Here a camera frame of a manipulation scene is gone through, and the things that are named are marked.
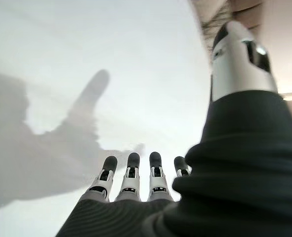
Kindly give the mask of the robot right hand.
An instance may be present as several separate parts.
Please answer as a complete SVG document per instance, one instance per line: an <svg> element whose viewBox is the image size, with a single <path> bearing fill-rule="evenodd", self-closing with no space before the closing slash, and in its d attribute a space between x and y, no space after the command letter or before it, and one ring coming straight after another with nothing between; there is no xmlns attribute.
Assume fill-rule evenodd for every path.
<svg viewBox="0 0 292 237"><path fill-rule="evenodd" d="M267 51L241 23L219 30L212 48L207 120L199 144L175 160L169 200L158 186L149 202L106 203L90 188L60 237L292 237L292 116L278 94Z"/></svg>

